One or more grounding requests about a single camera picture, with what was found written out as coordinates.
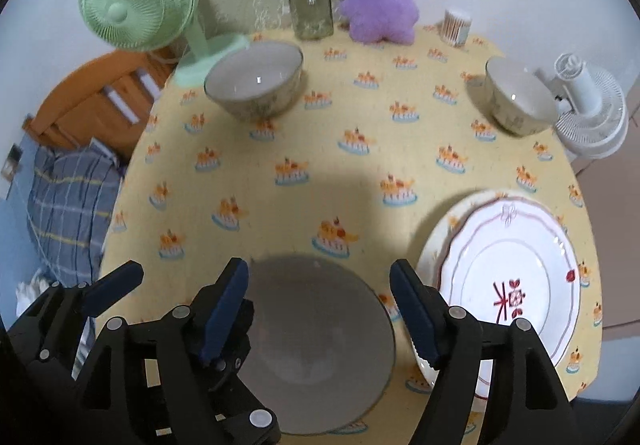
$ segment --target plaid blanket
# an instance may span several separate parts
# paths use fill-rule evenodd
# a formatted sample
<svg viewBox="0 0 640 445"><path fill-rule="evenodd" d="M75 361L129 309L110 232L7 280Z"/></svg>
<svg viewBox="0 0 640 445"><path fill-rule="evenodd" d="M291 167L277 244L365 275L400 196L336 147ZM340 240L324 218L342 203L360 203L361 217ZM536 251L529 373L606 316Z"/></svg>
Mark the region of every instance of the plaid blanket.
<svg viewBox="0 0 640 445"><path fill-rule="evenodd" d="M92 146L36 152L30 235L44 265L66 287L97 281L119 185L116 162Z"/></svg>

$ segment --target silver screw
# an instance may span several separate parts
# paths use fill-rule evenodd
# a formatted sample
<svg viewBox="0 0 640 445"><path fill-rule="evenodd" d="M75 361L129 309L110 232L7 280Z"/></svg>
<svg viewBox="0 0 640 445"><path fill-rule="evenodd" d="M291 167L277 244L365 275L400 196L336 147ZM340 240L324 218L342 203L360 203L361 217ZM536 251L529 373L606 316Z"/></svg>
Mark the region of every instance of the silver screw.
<svg viewBox="0 0 640 445"><path fill-rule="evenodd" d="M272 421L273 418L271 417L271 413L264 409L256 409L249 415L249 422L251 422L251 425L259 429L268 427L271 425Z"/></svg>
<svg viewBox="0 0 640 445"><path fill-rule="evenodd" d="M120 326L122 326L122 319L120 317L113 317L107 320L107 329L108 330L116 330Z"/></svg>
<svg viewBox="0 0 640 445"><path fill-rule="evenodd" d="M191 310L188 306L176 306L171 312L175 319L184 319L189 316L189 313L191 313Z"/></svg>
<svg viewBox="0 0 640 445"><path fill-rule="evenodd" d="M466 317L466 311L460 306L452 306L449 308L449 315L451 315L454 319L463 319Z"/></svg>
<svg viewBox="0 0 640 445"><path fill-rule="evenodd" d="M522 331L529 331L531 329L531 322L527 319L516 319L516 326Z"/></svg>

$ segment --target yellow tablecloth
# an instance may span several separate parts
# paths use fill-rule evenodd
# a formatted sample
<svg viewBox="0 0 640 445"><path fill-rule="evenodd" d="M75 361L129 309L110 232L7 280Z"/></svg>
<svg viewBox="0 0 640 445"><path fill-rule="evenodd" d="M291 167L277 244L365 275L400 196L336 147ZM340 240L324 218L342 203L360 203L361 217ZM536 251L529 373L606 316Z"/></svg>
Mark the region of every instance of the yellow tablecloth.
<svg viewBox="0 0 640 445"><path fill-rule="evenodd" d="M288 30L261 38L297 42ZM343 433L282 442L405 444L428 390L388 301L389 266L399 257L415 266L436 222L465 195L521 188L559 216L584 261L588 287L557 367L573 398L596 376L602 336L590 222L551 131L516 139L488 119L481 84L498 49L474 37L462 50L450 48L429 27L413 46L356 44L341 30L299 44L304 97L268 124L238 123L201 89L166 86L133 155L102 265L106 273L134 259L145 279L100 325L116 314L148 321L190 303L232 256L332 253L386 295L396 316L396 367L362 421ZM569 374L576 350L579 370ZM481 420L470 415L464 443L477 441Z"/></svg>

